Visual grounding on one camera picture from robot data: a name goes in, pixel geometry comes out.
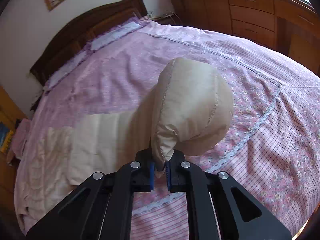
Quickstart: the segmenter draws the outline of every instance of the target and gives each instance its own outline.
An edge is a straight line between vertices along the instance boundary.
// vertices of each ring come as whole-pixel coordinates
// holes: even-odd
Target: wooden furniture
[[[87,43],[131,17],[143,17],[147,10],[142,0],[122,0],[106,4],[66,24],[50,41],[30,72],[44,86],[48,78],[77,54]]]
[[[15,131],[17,119],[27,118],[0,86],[0,122]],[[6,163],[6,155],[0,153],[0,208],[14,212],[13,190],[17,166]]]
[[[27,118],[26,115],[11,100],[7,92],[0,86],[0,122],[10,130],[15,131],[17,119]]]
[[[171,0],[184,25],[247,38],[320,76],[320,19],[301,0]]]

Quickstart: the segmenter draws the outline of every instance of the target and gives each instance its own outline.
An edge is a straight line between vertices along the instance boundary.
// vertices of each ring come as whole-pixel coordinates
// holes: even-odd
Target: pink cloth
[[[30,131],[30,124],[31,121],[29,119],[23,119],[12,137],[11,149],[19,160],[22,158],[27,134]]]
[[[49,127],[74,126],[84,114],[130,110],[166,64],[186,57],[212,64],[231,86],[234,118],[226,137],[202,156],[203,170],[228,171],[294,235],[320,201],[320,79],[302,65],[246,39],[152,22],[91,55],[41,99],[19,166],[31,172]],[[185,194],[165,178],[136,193],[131,239],[188,239]]]

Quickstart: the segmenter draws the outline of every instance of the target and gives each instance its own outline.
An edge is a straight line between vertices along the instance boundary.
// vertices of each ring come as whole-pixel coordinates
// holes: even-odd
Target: drawer handle
[[[312,22],[310,22],[308,19],[306,19],[305,17],[302,17],[301,15],[298,15],[302,20],[305,20],[308,23],[311,23],[312,25],[314,25]]]
[[[245,0],[245,1],[249,1],[249,2],[256,2],[256,0]]]
[[[258,33],[258,32],[255,32],[253,30],[250,30],[250,29],[245,29],[246,31],[249,31],[249,32],[253,32],[253,33]]]

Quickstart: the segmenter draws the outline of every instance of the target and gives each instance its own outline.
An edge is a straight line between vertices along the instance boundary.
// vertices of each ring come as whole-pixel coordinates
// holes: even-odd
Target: silver bolt head
[[[96,172],[92,175],[94,179],[102,179],[103,174],[101,172]]]
[[[219,173],[219,177],[221,179],[227,179],[227,178],[229,178],[229,174],[224,172],[224,171],[222,171],[222,172]]]
[[[132,168],[138,168],[138,167],[140,167],[140,162],[132,162],[132,163],[130,164],[130,166],[131,166]]]
[[[189,168],[191,166],[190,162],[182,162],[180,165],[182,168]]]

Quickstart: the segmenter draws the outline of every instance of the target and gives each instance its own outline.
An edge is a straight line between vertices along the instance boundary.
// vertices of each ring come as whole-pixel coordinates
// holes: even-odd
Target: wooden cabinet
[[[207,9],[209,29],[232,35],[228,0],[204,0]]]
[[[275,16],[263,11],[230,5],[231,18],[238,21],[251,23],[268,30],[275,30]]]
[[[172,0],[184,24],[247,38],[320,75],[320,19],[299,0]]]
[[[17,119],[27,118],[0,86],[0,122],[15,131]],[[14,211],[13,191],[16,177],[16,166],[6,163],[6,155],[0,152],[0,207]]]
[[[313,73],[319,72],[320,50],[309,43],[305,38],[296,34],[291,36],[288,56],[296,62],[304,65]]]
[[[182,0],[185,8],[187,26],[209,30],[209,22],[204,0]]]
[[[286,19],[320,38],[320,20],[315,12],[283,0],[275,0],[275,9],[277,17]]]
[[[248,38],[252,41],[257,41],[269,48],[274,48],[275,33],[265,28],[245,23],[237,20],[232,20],[233,33],[237,36]]]
[[[16,169],[8,166],[4,155],[0,154],[0,207],[14,211],[13,190]]]
[[[274,14],[273,0],[229,0],[229,4]]]

